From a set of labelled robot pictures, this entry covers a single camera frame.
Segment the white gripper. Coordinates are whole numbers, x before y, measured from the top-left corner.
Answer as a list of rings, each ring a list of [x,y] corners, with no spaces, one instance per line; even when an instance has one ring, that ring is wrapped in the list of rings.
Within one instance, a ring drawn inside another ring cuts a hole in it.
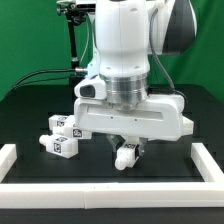
[[[180,95],[152,94],[127,111],[115,110],[105,101],[78,98],[74,115],[79,129],[108,134],[113,152],[119,144],[115,135],[140,137],[137,155],[143,156],[147,138],[176,141],[183,135],[183,108]]]

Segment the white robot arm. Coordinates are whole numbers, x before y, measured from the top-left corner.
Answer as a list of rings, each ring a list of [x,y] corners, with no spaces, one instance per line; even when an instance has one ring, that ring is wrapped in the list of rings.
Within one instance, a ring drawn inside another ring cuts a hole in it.
[[[143,147],[193,132],[185,100],[171,87],[150,92],[148,56],[185,51],[196,36],[190,0],[97,0],[96,75],[75,87],[74,115],[85,131],[120,135]]]

